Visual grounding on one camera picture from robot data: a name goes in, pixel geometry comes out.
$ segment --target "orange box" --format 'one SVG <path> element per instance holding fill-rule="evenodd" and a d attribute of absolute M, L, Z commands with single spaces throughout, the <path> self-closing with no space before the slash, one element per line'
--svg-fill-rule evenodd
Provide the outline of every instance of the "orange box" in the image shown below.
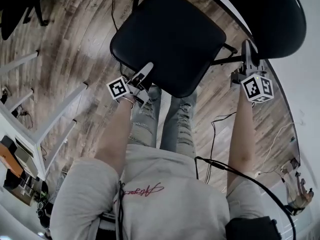
<path fill-rule="evenodd" d="M 14 156 L 10 153 L 9 149 L 2 143 L 0 143 L 0 161 L 4 164 L 5 167 L 10 169 L 13 174 L 20 178 L 24 170 L 18 164 Z"/>

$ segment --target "curved black edge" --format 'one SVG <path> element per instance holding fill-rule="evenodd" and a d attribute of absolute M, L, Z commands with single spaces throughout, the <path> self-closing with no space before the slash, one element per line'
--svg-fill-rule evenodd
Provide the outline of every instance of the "curved black edge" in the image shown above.
<path fill-rule="evenodd" d="M 234 20 L 235 22 L 241 27 L 241 29 L 245 32 L 245 34 L 249 37 L 249 39 L 255 43 L 254 41 L 254 37 L 252 36 L 252 34 L 250 33 L 250 31 L 246 28 L 246 26 L 241 22 L 241 20 L 239 20 L 239 18 L 221 1 L 221 0 L 213 0 L 215 3 L 217 3 L 222 9 L 224 9 Z M 290 110 L 290 106 L 285 94 L 285 91 L 280 83 L 280 80 L 274 70 L 274 68 L 272 67 L 270 61 L 268 59 L 264 59 L 264 61 L 266 62 L 266 64 L 268 65 L 270 71 L 272 72 L 272 75 L 274 76 L 274 79 L 281 91 L 281 94 L 284 98 L 286 107 L 289 111 L 290 117 L 291 117 L 291 121 L 294 122 L 294 117 L 292 115 L 292 112 Z M 299 141 L 298 141 L 298 135 L 297 135 L 297 129 L 296 129 L 296 125 L 293 124 L 293 129 L 294 129 L 294 134 L 295 134 L 295 139 L 296 139 L 296 144 L 297 144 L 297 148 L 298 148 L 298 155 L 299 155 L 299 161 L 297 161 L 299 163 L 299 166 L 301 165 L 301 155 L 300 155 L 300 147 L 299 147 Z"/>

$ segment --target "wooden floor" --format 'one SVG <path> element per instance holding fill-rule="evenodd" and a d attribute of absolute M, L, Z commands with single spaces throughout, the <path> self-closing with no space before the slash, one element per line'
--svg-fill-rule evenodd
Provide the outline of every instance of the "wooden floor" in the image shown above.
<path fill-rule="evenodd" d="M 208 15 L 226 33 L 227 43 L 240 49 L 247 38 L 235 21 L 212 0 L 188 0 Z M 72 158 L 93 157 L 97 143 L 117 104 L 107 90 L 106 83 L 120 75 L 119 63 L 110 54 L 109 45 L 115 34 L 111 18 L 112 0 L 42 0 L 43 18 L 49 18 L 49 25 L 41 27 L 32 11 L 31 22 L 20 23 L 11 37 L 0 40 L 0 65 L 34 50 L 40 50 L 39 57 L 12 70 L 0 80 L 13 93 L 33 88 L 33 97 L 23 104 L 33 121 L 35 131 L 50 112 L 80 83 L 89 88 L 80 100 L 75 102 L 59 123 L 42 142 L 49 153 L 67 123 L 75 118 L 77 124 L 52 164 L 47 178 L 50 190 L 55 186 L 59 171 Z M 118 27 L 130 15 L 132 0 L 116 0 L 114 17 Z M 222 50 L 218 55 L 229 55 Z M 198 87 L 198 102 L 194 118 L 194 142 L 198 156 L 209 157 L 213 138 L 211 121 L 218 115 L 236 110 L 238 89 L 230 89 L 230 74 L 239 63 L 212 66 Z M 275 99 L 254 108 L 256 130 L 256 164 L 258 170 L 282 126 L 291 122 L 288 108 L 277 85 Z M 166 116 L 170 97 L 164 96 L 160 115 L 159 134 Z M 26 127 L 28 117 L 20 117 Z M 216 124 L 217 136 L 213 157 L 227 162 L 234 116 Z M 294 136 L 292 126 L 279 135 L 263 167 L 269 171 L 294 157 L 289 141 Z M 204 179 L 207 166 L 199 162 L 199 173 Z M 275 173 L 258 177 L 267 186 L 279 180 Z M 221 191 L 226 185 L 226 173 L 212 169 L 210 184 Z"/>

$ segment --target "chair backrest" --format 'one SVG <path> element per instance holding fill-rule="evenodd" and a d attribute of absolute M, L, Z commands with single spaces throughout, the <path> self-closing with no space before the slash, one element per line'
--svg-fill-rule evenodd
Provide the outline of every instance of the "chair backrest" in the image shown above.
<path fill-rule="evenodd" d="M 296 52 L 305 40 L 306 17 L 299 0 L 229 0 L 248 25 L 260 59 Z"/>

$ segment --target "white cable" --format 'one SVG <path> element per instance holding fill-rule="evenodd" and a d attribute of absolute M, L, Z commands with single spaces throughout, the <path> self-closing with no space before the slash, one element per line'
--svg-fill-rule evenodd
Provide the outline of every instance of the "white cable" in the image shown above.
<path fill-rule="evenodd" d="M 276 136 L 274 137 L 274 140 L 273 140 L 273 142 L 272 142 L 272 145 L 271 145 L 270 148 L 269 148 L 269 152 L 268 152 L 268 154 L 265 156 L 264 161 L 263 161 L 263 163 L 262 163 L 262 165 L 261 165 L 261 167 L 260 167 L 260 169 L 259 169 L 260 172 L 262 172 L 261 170 L 262 170 L 262 168 L 264 167 L 264 164 L 265 164 L 265 162 L 267 161 L 267 158 L 268 158 L 268 156 L 269 156 L 270 153 L 271 153 L 271 149 L 272 149 L 272 147 L 274 146 L 275 141 L 276 141 L 278 135 L 280 134 L 281 130 L 282 130 L 283 128 L 287 128 L 288 126 L 294 125 L 294 124 L 302 125 L 302 123 L 300 123 L 300 122 L 291 122 L 291 123 L 288 123 L 287 125 L 282 126 L 282 127 L 280 128 L 280 130 L 278 131 L 278 133 L 277 133 Z"/>

